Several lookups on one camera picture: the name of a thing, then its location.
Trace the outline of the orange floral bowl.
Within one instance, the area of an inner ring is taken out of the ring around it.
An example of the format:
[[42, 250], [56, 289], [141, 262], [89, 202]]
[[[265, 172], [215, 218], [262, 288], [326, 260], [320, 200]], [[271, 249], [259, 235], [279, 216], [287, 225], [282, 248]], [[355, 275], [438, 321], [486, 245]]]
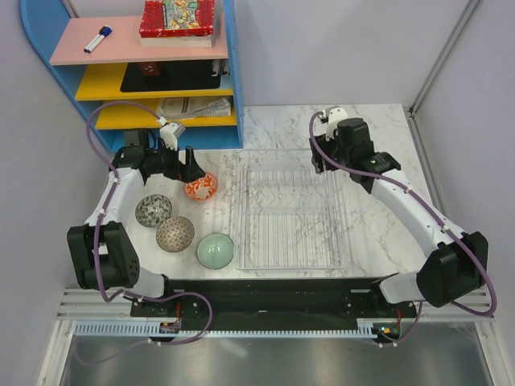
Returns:
[[204, 202], [211, 199], [217, 191], [218, 180], [210, 172], [206, 172], [204, 177], [184, 186], [186, 196], [196, 202]]

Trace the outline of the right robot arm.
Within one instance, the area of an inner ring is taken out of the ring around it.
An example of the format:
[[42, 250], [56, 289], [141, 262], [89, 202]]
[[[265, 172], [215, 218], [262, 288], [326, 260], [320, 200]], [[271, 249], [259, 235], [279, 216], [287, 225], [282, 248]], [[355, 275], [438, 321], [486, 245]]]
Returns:
[[361, 118], [347, 118], [342, 109], [317, 112], [326, 134], [310, 136], [317, 173], [344, 170], [352, 181], [382, 202], [408, 229], [426, 261], [413, 272], [383, 277], [368, 298], [369, 309], [387, 316], [398, 303], [447, 304], [488, 317], [497, 307], [487, 274], [488, 241], [481, 232], [468, 233], [428, 204], [413, 188], [400, 164], [386, 152], [376, 152], [369, 128]]

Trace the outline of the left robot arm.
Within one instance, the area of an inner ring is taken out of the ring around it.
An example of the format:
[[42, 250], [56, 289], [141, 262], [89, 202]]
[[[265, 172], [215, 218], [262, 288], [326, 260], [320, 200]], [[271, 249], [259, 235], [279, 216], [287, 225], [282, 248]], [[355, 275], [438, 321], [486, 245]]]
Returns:
[[152, 175], [191, 183], [205, 173], [187, 147], [179, 159], [178, 138], [185, 128], [178, 122], [166, 124], [154, 145], [144, 129], [130, 137], [109, 161], [109, 179], [99, 204], [83, 225], [68, 230], [67, 242], [78, 285], [98, 290], [105, 302], [115, 295], [149, 300], [159, 316], [176, 308], [176, 296], [166, 288], [166, 276], [152, 273], [140, 265], [138, 254], [125, 229], [138, 195]]

